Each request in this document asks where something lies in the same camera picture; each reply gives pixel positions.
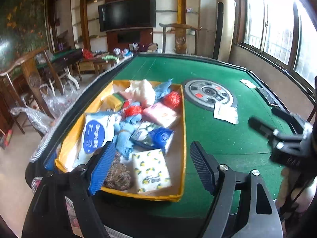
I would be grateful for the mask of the white gloved right hand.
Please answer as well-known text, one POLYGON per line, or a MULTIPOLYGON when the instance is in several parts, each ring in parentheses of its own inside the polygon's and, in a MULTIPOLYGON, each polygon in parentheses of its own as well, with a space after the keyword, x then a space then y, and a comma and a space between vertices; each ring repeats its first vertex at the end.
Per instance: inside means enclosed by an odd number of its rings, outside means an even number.
POLYGON ((282 182, 276 199, 280 215, 293 210, 304 213, 308 210, 316 194, 316 177, 311 180, 302 178, 299 171, 284 167, 281 171, 282 182))

